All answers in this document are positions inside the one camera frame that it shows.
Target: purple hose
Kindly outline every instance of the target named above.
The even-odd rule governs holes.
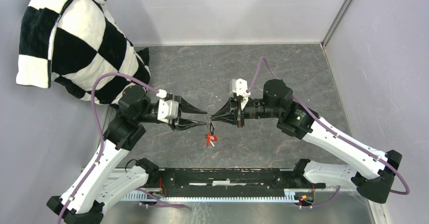
[[[142,190],[142,189],[136,189],[137,191],[143,192],[146,195],[148,195],[150,198],[156,200],[156,202],[162,203],[163,205],[148,205],[148,207],[171,207],[171,208],[176,208],[176,209],[180,209],[180,208],[185,208],[186,205],[182,205],[182,204],[168,204],[158,198],[156,198],[155,196],[153,196],[151,193],[147,192],[146,190]]]
[[[255,72],[255,75],[254,75],[254,77],[253,77],[253,80],[252,80],[252,83],[250,84],[250,87],[249,87],[249,89],[246,91],[246,92],[250,92],[252,89],[253,89],[253,86],[254,86],[254,83],[255,83],[255,81],[256,81],[256,78],[257,78],[257,76],[258,76],[258,74],[259,74],[259,71],[261,70],[261,64],[262,64],[262,61],[264,61],[265,62],[265,64],[267,65],[267,68],[268,68],[268,70],[271,72],[271,74],[274,76],[274,78],[275,79],[279,79],[277,76],[276,76],[276,73],[273,71],[273,69],[271,68],[271,66],[270,66],[270,63],[262,56],[261,58],[260,58],[260,60],[259,60],[259,63],[258,63],[258,66],[257,66],[257,68],[256,68],[256,72]],[[336,136],[337,135],[337,132],[335,132],[334,130],[332,130],[329,126],[327,126],[327,125],[325,125],[322,121],[320,121],[320,119],[319,118],[317,118],[314,114],[313,114],[313,112],[305,105],[305,103],[303,102],[303,101],[301,101],[299,98],[297,98],[296,96],[293,96],[293,99],[295,100],[295,101],[297,101],[307,112],[308,112],[308,114],[310,114],[310,116],[319,124],[319,125],[321,125],[323,128],[325,128],[326,129],[326,131],[328,131],[328,132],[330,132],[331,134],[333,134],[334,136]],[[376,156],[375,154],[373,154],[372,152],[370,152],[370,151],[368,151],[368,150],[366,150],[365,148],[363,148],[363,147],[361,147],[361,146],[359,146],[359,145],[357,145],[356,143],[354,143],[354,142],[352,142],[352,141],[350,141],[349,139],[347,139],[347,138],[345,138],[345,137],[343,137],[343,136],[341,136],[341,135],[338,135],[338,138],[339,139],[341,139],[341,140],[343,140],[345,143],[347,143],[347,144],[349,144],[349,145],[351,145],[351,146],[353,146],[353,147],[355,147],[355,148],[357,148],[358,150],[361,150],[362,152],[364,152],[364,153],[366,153],[366,154],[368,154],[369,156],[371,156],[372,158],[374,158],[375,160],[377,160],[378,159],[378,156]],[[390,165],[388,162],[386,162],[386,161],[384,161],[383,159],[378,159],[378,161],[379,162],[381,162],[382,164],[384,164],[386,167],[388,167],[396,176],[398,176],[398,178],[399,178],[399,180],[402,182],[402,184],[404,185],[404,188],[405,188],[405,191],[397,191],[397,190],[390,190],[390,192],[391,193],[394,193],[394,194],[399,194],[399,195],[408,195],[409,193],[410,193],[410,187],[408,186],[408,184],[407,184],[407,182],[405,181],[405,179],[402,177],[402,175],[392,166],[392,165]],[[327,203],[330,203],[332,200],[334,200],[335,198],[336,198],[336,196],[338,195],[338,193],[339,193],[339,189],[341,188],[341,186],[338,186],[338,188],[337,188],[337,190],[335,191],[335,193],[334,193],[334,195],[329,199],[329,200],[327,200],[327,201],[325,201],[325,202],[323,202],[323,203],[320,203],[320,204],[317,204],[317,205],[315,205],[315,206],[313,206],[313,208],[314,207],[318,207],[318,206],[322,206],[322,205],[325,205],[325,204],[327,204]]]
[[[96,125],[97,125],[97,131],[98,131],[98,134],[99,134],[99,137],[100,137],[100,152],[99,152],[98,156],[96,157],[95,162],[99,162],[100,161],[100,158],[102,157],[103,152],[104,152],[103,130],[101,129],[100,120],[98,119],[97,110],[95,108],[96,107],[96,103],[95,103],[95,91],[97,90],[98,83],[100,83],[100,81],[102,79],[104,79],[104,78],[106,78],[108,76],[120,76],[120,77],[123,77],[125,79],[128,79],[128,80],[134,82],[135,84],[138,84],[138,85],[140,85],[142,87],[147,88],[147,90],[149,90],[149,91],[152,91],[152,92],[154,92],[156,94],[159,93],[159,90],[154,89],[153,87],[147,85],[146,83],[144,83],[144,82],[142,82],[142,81],[140,81],[140,80],[138,80],[138,79],[136,79],[136,78],[134,78],[132,76],[128,76],[128,75],[125,75],[125,74],[122,74],[122,73],[118,73],[118,72],[106,73],[106,74],[100,76],[94,82],[93,88],[91,90],[91,106],[92,106],[92,109],[93,109],[94,119],[95,119],[95,122],[96,122]],[[91,172],[94,170],[95,167],[96,167],[96,165],[94,163],[91,166],[91,168],[88,170],[88,172],[80,180],[80,182],[76,185],[76,188],[73,190],[73,192],[71,192],[70,198],[73,198],[76,195],[77,191],[80,189],[80,187],[83,185],[83,183],[87,180],[88,176],[91,174]],[[60,214],[58,215],[57,224],[61,224],[61,219],[62,219],[62,217],[64,215],[65,210],[67,209],[68,205],[70,204],[70,202],[71,202],[70,200],[67,200],[67,202],[64,204],[63,208],[61,209]]]

